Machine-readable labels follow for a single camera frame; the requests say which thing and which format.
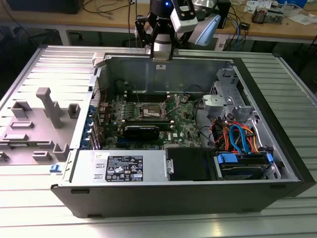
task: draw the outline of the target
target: wooden table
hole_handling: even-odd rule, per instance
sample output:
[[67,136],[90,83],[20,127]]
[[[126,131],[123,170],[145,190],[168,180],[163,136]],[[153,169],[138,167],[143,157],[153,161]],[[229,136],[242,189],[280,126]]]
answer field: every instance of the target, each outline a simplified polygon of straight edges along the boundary
[[[98,5],[104,2],[114,2],[113,0],[99,0]],[[127,5],[126,0],[116,3],[114,6],[104,7],[104,10],[114,9]],[[63,45],[70,45],[67,31],[98,31],[98,32],[128,32],[128,7],[112,12],[112,19],[89,13],[81,9],[77,15],[44,12],[11,11],[6,5],[10,14],[24,27],[56,29],[60,33]],[[95,11],[93,2],[86,6],[87,9]],[[304,26],[288,18],[284,18],[282,24],[254,24],[251,22],[251,13],[244,13],[244,6],[235,6],[238,16],[243,17],[241,21],[251,25],[247,39],[275,42],[310,43],[317,34],[317,24]],[[316,5],[307,4],[307,9],[317,10]],[[138,14],[147,15],[149,4],[138,4]],[[130,30],[134,32],[135,5],[131,6]],[[0,7],[0,25],[17,26],[15,22],[6,14],[2,6]],[[222,50],[225,40],[232,37],[235,28],[228,20],[224,29],[217,29],[214,37],[218,38],[216,50]]]

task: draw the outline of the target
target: power supply label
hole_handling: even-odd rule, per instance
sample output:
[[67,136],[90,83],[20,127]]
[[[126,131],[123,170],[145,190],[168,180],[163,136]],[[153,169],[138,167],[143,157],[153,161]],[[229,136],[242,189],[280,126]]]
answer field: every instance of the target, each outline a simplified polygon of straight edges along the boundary
[[106,181],[143,181],[143,156],[108,156]]

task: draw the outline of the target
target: black box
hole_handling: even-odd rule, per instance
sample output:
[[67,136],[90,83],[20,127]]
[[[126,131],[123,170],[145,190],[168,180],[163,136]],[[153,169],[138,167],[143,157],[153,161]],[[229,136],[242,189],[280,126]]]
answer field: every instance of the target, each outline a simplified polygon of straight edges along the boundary
[[218,14],[220,15],[221,19],[218,25],[218,29],[223,29],[224,25],[227,20],[227,15],[230,10],[231,2],[230,0],[219,0],[217,4]]
[[13,11],[42,11],[77,14],[84,0],[7,0]]

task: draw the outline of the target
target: workbench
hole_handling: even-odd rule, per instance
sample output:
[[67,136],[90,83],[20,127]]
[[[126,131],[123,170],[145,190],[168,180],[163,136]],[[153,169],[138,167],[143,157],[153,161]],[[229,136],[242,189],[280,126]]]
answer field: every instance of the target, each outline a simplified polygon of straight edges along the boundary
[[[94,53],[141,53],[136,48],[38,49],[0,101],[0,134],[10,123],[14,101],[41,107],[35,92],[50,87],[61,107],[81,104]],[[317,100],[282,58],[266,53],[179,50],[180,55],[238,57],[246,65],[292,143],[317,179]],[[276,201],[260,213],[80,219],[50,191],[62,177],[50,165],[0,166],[0,236],[20,237],[301,237],[317,235],[317,186],[296,198]]]
[[[127,1],[123,0],[116,3],[114,6],[105,7],[104,9],[114,9],[120,6],[127,5]],[[11,11],[9,6],[6,8],[11,15],[25,28],[43,28],[55,29],[59,31],[63,45],[69,46],[70,39],[67,31],[97,31],[97,32],[128,32],[128,8],[118,9],[111,15],[112,20],[95,14],[89,13],[81,9],[77,15],[61,14],[61,13],[44,13],[44,12],[26,12],[26,11]],[[86,6],[87,9],[95,11],[94,3]],[[138,14],[147,15],[149,12],[149,4],[138,4]],[[243,12],[245,6],[234,6],[238,16],[243,17],[241,21],[251,25],[247,40],[255,41],[273,41],[273,42],[289,42],[289,43],[306,43],[309,44],[314,39],[317,33],[317,24],[302,25],[288,18],[284,18],[282,24],[254,24],[251,21],[251,13]],[[317,10],[317,5],[306,4],[306,9]],[[130,30],[134,32],[135,19],[135,4],[131,5],[130,15]],[[1,26],[17,26],[15,22],[6,14],[2,6],[0,7],[0,25]],[[223,29],[217,29],[215,38],[218,38],[216,48],[217,51],[222,51],[224,42],[230,39],[235,33],[235,28],[228,20]]]

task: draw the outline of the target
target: motherboard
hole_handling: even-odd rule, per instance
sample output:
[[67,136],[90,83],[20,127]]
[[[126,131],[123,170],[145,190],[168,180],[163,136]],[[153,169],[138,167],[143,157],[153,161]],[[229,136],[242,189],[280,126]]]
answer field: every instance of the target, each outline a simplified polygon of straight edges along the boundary
[[99,110],[101,149],[200,147],[194,102],[186,94],[109,97]]

